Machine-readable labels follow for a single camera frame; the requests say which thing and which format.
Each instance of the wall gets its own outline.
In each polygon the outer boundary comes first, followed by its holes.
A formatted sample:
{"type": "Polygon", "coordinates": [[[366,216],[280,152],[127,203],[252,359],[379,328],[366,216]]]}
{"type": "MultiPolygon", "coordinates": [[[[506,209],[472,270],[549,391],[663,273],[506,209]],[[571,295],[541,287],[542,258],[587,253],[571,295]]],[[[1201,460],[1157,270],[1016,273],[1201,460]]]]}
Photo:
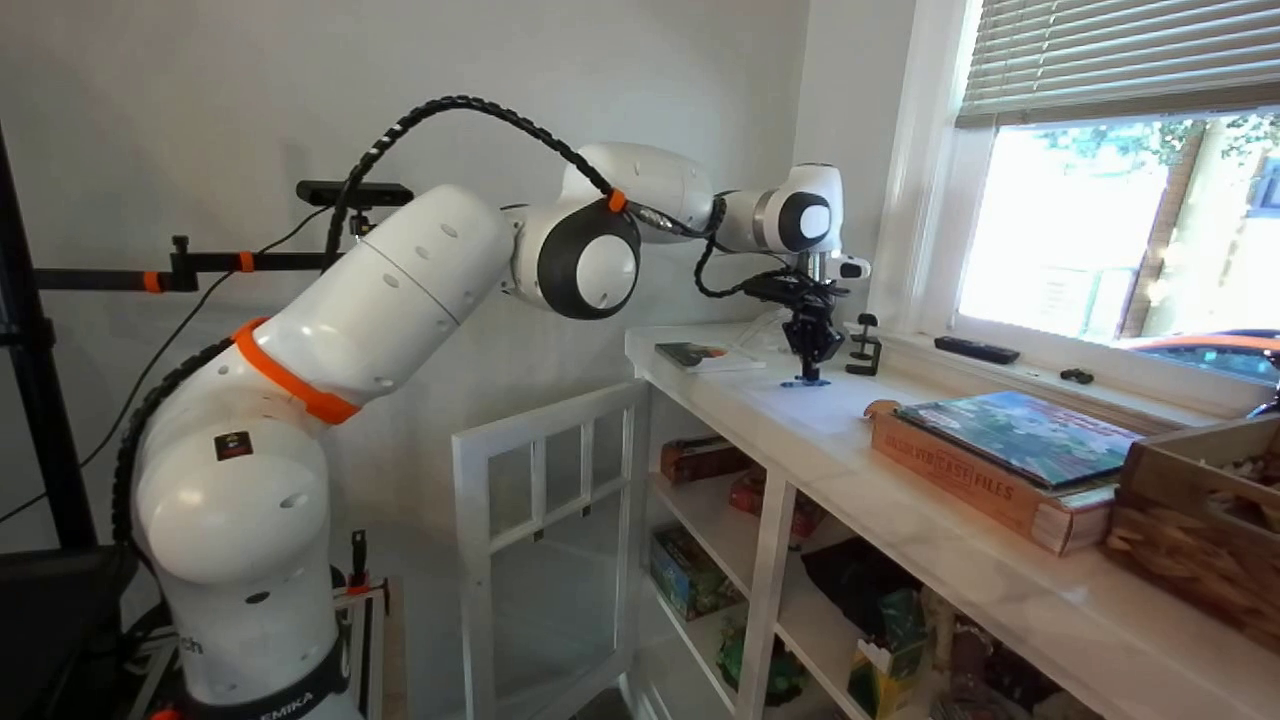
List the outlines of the wall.
{"type": "MultiPolygon", "coordinates": [[[[343,177],[400,113],[446,94],[504,100],[569,144],[674,148],[724,187],[769,187],[796,152],[838,148],[855,177],[846,198],[859,250],[883,198],[883,113],[894,106],[905,49],[893,37],[905,13],[886,0],[859,0],[855,16],[821,10],[837,25],[806,25],[806,5],[772,0],[0,0],[0,126],[41,270],[159,263],[175,234],[196,250],[254,250],[304,216],[292,200],[298,177],[343,177]],[[827,106],[855,86],[870,86],[875,100],[827,106]]],[[[549,200],[561,164],[490,121],[444,116],[411,134],[377,177],[411,187],[456,179],[504,203],[549,200]]],[[[758,312],[753,299],[699,299],[692,259],[696,250],[649,250],[631,307],[608,326],[554,322],[490,291],[408,388],[332,436],[337,536],[366,529],[370,565],[408,579],[411,718],[437,718],[461,695],[446,436],[627,378],[627,326],[758,312]]],[[[712,280],[748,270],[758,263],[715,259],[712,280]]],[[[297,287],[304,275],[222,284],[159,373],[297,287]]],[[[81,447],[109,432],[140,363],[193,299],[44,291],[81,447]]],[[[0,508],[13,508],[37,484],[15,447],[23,432],[8,380],[0,401],[0,508]]],[[[110,454],[87,468],[100,532],[109,468],[110,454]]],[[[44,544],[44,508],[0,529],[0,549],[44,544]]]]}

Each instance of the cabinet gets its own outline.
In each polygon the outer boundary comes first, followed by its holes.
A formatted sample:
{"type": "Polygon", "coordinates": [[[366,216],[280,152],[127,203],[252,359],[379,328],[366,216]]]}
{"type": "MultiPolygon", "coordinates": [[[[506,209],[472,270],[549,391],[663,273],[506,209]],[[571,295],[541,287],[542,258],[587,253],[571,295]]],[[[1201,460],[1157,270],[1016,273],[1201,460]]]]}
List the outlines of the cabinet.
{"type": "MultiPolygon", "coordinates": [[[[827,373],[823,388],[784,388],[796,359],[753,332],[758,328],[627,332],[627,359],[654,388],[649,403],[650,441],[663,429],[660,412],[680,408],[769,468],[758,520],[724,514],[712,484],[674,493],[650,484],[654,504],[748,594],[742,680],[739,693],[724,693],[733,718],[769,718],[772,636],[815,680],[815,699],[791,711],[859,718],[843,693],[855,629],[802,579],[786,552],[796,493],[1102,718],[1280,711],[1280,659],[1271,652],[1129,576],[1100,552],[1049,556],[870,454],[859,412],[879,395],[907,403],[940,395],[943,388],[927,378],[948,373],[943,359],[922,355],[907,373],[911,347],[899,347],[899,359],[886,351],[886,370],[870,380],[827,373]],[[668,341],[715,343],[727,355],[680,370],[654,351],[668,341]]],[[[684,636],[699,649],[708,629],[692,626],[684,636]]]]}

